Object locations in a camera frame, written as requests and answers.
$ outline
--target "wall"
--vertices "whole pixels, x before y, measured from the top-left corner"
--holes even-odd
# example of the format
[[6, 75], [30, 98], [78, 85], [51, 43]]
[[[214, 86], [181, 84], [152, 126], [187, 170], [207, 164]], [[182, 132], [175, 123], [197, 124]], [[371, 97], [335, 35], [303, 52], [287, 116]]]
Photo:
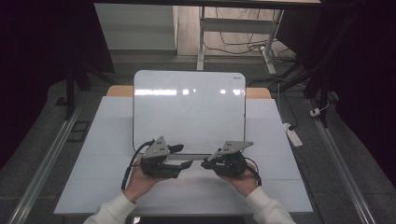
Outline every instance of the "wall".
[[176, 49], [174, 7], [95, 4], [109, 49]]

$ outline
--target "white power strip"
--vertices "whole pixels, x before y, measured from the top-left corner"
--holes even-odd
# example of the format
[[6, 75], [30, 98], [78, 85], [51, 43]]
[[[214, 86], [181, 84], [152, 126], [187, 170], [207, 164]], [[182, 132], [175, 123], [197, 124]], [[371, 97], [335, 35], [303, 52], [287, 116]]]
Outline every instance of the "white power strip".
[[289, 140], [295, 147], [300, 147], [303, 145], [297, 133], [294, 130], [289, 130], [289, 123], [284, 123], [283, 128], [285, 129], [286, 134], [288, 135]]

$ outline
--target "white sweatshirt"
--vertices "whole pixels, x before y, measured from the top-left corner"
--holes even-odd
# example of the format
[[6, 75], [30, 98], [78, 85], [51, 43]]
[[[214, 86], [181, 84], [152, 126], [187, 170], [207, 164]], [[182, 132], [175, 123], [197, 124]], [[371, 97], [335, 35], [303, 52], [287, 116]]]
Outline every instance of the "white sweatshirt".
[[[290, 214], [277, 200], [270, 199], [261, 187], [253, 190], [247, 197], [247, 204], [253, 209], [253, 218], [259, 224], [292, 224]], [[108, 203], [102, 203], [95, 215], [84, 224], [111, 223], [123, 224], [136, 205], [128, 201], [123, 193]]]

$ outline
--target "sleeve cuff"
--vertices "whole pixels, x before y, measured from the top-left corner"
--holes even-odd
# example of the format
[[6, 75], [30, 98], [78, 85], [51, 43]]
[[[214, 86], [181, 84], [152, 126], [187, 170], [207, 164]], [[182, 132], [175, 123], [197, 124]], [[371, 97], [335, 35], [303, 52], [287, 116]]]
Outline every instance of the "sleeve cuff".
[[136, 205], [129, 202], [122, 192], [116, 198], [107, 203], [108, 211], [115, 217], [127, 218], [135, 207]]
[[264, 189], [258, 186], [247, 197], [247, 204], [253, 209], [254, 213], [261, 211], [268, 205], [272, 199], [264, 192]]

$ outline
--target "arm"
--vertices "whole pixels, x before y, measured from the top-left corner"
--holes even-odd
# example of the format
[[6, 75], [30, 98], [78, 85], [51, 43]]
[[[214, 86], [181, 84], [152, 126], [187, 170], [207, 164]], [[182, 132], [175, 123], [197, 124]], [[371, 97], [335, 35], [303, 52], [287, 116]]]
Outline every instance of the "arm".
[[290, 214], [277, 200], [268, 197], [263, 188], [257, 185], [254, 175], [246, 170], [236, 178], [221, 176], [244, 195], [247, 204], [253, 209], [253, 218], [260, 224], [293, 224]]
[[112, 223], [121, 224], [136, 207], [136, 200], [145, 195], [163, 178], [145, 175], [140, 168], [140, 160], [134, 163], [134, 169], [125, 191], [107, 203], [102, 203], [95, 215], [85, 220], [84, 224]]

